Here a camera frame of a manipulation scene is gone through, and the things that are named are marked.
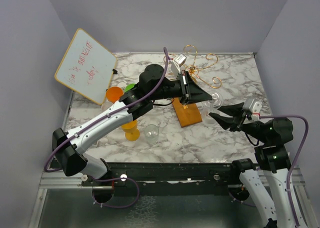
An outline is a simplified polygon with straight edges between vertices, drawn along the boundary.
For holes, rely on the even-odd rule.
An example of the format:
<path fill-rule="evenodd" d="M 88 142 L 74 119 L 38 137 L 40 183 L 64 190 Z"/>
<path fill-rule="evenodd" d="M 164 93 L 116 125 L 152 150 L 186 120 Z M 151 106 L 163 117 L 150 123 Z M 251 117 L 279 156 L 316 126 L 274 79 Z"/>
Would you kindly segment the clear round wine glass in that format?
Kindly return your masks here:
<path fill-rule="evenodd" d="M 212 100 L 202 102 L 201 118 L 207 125 L 216 124 L 216 120 L 213 119 L 209 113 L 220 114 L 218 108 L 223 105 L 224 99 L 219 92 L 213 92 L 211 94 Z"/>

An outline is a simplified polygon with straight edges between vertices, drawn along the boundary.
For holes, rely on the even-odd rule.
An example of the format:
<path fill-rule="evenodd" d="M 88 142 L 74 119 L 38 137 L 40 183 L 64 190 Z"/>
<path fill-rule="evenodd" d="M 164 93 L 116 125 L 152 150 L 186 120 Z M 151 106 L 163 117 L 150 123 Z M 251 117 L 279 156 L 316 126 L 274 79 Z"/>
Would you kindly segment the clear patterned stemmed glass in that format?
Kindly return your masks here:
<path fill-rule="evenodd" d="M 150 124 L 144 129 L 144 136 L 150 145 L 155 145 L 159 140 L 159 128 L 154 124 Z"/>

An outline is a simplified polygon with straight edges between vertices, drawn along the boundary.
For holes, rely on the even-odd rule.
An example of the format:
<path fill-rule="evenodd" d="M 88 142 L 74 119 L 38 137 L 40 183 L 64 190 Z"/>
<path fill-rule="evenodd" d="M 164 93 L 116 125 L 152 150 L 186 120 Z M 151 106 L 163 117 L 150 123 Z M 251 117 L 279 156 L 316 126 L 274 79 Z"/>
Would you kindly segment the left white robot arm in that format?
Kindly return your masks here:
<path fill-rule="evenodd" d="M 89 156 L 87 149 L 113 130 L 151 111 L 154 101 L 177 98 L 182 105 L 189 105 L 212 99 L 187 71 L 178 74 L 176 80 L 165 78 L 166 71 L 161 65 L 148 65 L 138 83 L 106 111 L 69 131 L 58 128 L 53 132 L 52 153 L 67 177 L 82 173 L 93 177 L 97 184 L 106 185 L 111 178 L 106 162 Z"/>

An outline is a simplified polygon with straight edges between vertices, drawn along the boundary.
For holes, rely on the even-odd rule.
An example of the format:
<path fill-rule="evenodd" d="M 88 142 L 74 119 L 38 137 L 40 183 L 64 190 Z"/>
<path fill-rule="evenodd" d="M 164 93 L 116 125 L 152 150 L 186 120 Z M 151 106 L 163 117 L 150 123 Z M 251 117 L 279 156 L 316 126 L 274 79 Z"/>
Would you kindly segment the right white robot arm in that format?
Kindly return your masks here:
<path fill-rule="evenodd" d="M 294 191 L 292 173 L 306 141 L 309 123 L 301 115 L 261 115 L 262 104 L 255 99 L 221 106 L 222 116 L 210 112 L 224 130 L 244 132 L 254 138 L 254 154 L 257 166 L 250 159 L 232 162 L 229 177 L 236 184 L 242 184 L 251 196 L 261 219 L 267 228 L 305 228 L 307 224 L 300 211 Z M 290 160 L 285 144 L 292 141 L 292 118 L 301 119 L 305 130 L 300 145 Z"/>

